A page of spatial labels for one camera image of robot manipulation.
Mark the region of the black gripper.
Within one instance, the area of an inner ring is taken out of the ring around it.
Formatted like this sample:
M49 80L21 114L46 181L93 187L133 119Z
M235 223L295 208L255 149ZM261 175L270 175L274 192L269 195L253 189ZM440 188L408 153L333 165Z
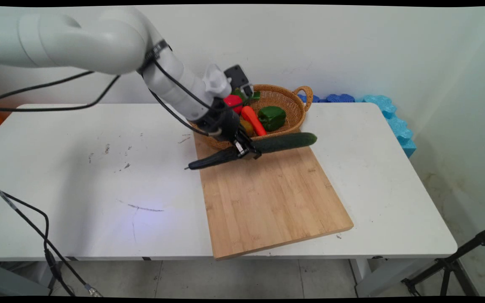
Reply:
M239 159L258 159L262 155L246 132L243 132L239 115L221 98L214 98L211 109L200 118L200 131L216 141L231 142L237 149Z

